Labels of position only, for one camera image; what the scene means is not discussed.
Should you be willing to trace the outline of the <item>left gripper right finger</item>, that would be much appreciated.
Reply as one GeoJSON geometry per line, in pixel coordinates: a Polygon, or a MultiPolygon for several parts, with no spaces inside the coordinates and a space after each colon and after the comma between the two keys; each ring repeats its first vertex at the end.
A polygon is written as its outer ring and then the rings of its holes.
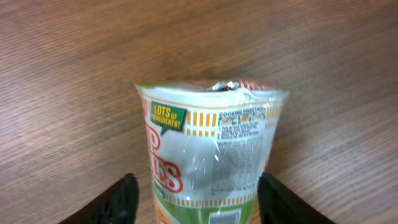
{"type": "Polygon", "coordinates": [[[262,224],[335,224],[268,172],[257,186],[262,224]]]}

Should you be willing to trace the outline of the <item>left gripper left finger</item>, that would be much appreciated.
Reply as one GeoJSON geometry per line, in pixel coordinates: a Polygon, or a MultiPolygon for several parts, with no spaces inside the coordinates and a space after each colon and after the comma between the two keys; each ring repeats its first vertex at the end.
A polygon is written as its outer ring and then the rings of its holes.
{"type": "Polygon", "coordinates": [[[134,224],[138,204],[139,184],[128,173],[60,224],[134,224]]]}

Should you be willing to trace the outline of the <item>cup noodles white green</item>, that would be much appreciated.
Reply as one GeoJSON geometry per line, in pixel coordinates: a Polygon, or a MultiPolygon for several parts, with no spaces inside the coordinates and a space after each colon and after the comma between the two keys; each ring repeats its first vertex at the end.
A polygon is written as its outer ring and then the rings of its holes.
{"type": "Polygon", "coordinates": [[[137,90],[157,223],[249,223],[288,92],[208,80],[137,90]]]}

